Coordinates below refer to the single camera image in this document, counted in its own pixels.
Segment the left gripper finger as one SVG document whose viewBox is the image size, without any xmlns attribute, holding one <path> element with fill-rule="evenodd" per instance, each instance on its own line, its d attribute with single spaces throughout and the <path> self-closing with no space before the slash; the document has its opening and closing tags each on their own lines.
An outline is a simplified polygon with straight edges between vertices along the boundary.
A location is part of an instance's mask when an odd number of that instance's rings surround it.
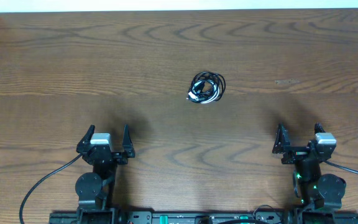
<svg viewBox="0 0 358 224">
<path fill-rule="evenodd" d="M 94 134 L 94 129 L 95 129 L 95 125 L 91 125 L 86 134 L 81 138 L 81 140 L 79 141 L 79 143 L 77 144 L 76 148 L 77 149 L 87 149 L 88 146 L 91 144 L 91 138 Z"/>
<path fill-rule="evenodd" d="M 129 133 L 129 126 L 124 126 L 124 135 L 122 140 L 122 147 L 126 153 L 134 153 L 134 146 Z"/>
</svg>

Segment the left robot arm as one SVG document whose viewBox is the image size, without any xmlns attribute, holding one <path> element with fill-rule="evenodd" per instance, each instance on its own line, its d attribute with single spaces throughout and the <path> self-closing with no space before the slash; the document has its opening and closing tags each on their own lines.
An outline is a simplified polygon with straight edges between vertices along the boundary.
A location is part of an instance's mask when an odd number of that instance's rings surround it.
<svg viewBox="0 0 358 224">
<path fill-rule="evenodd" d="M 135 150 L 124 126 L 122 150 L 115 152 L 109 133 L 95 133 L 91 125 L 76 147 L 76 152 L 93 167 L 81 175 L 75 184 L 78 195 L 77 223 L 126 223 L 127 215 L 118 207 L 110 206 L 118 166 L 128 164 Z"/>
</svg>

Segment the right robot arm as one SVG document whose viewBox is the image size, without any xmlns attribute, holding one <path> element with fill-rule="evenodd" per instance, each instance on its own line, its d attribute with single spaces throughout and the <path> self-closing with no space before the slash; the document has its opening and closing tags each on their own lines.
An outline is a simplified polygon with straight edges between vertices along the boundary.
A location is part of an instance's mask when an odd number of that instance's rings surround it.
<svg viewBox="0 0 358 224">
<path fill-rule="evenodd" d="M 333 134 L 322 125 L 314 126 L 314 138 L 306 146 L 292 146 L 287 129 L 279 124 L 272 152 L 281 154 L 281 163 L 295 166 L 293 186 L 302 205 L 285 212 L 284 223 L 334 223 L 342 207 L 346 181 L 334 174 L 322 174 L 320 164 L 331 158 L 337 146 Z"/>
</svg>

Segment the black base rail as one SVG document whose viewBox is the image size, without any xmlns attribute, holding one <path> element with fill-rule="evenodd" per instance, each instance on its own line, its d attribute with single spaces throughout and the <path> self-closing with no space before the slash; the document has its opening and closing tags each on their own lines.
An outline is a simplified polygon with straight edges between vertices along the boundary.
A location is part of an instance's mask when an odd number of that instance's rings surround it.
<svg viewBox="0 0 358 224">
<path fill-rule="evenodd" d="M 340 212 L 334 214 L 308 212 L 303 217 L 295 217 L 289 212 L 259 210 L 241 213 L 180 213 L 151 212 L 110 209 L 106 211 L 55 212 L 49 216 L 49 224 L 75 223 L 133 223 L 133 224 L 198 224 L 225 223 L 235 220 L 249 223 L 251 220 L 262 223 L 358 223 L 358 214 Z"/>
</svg>

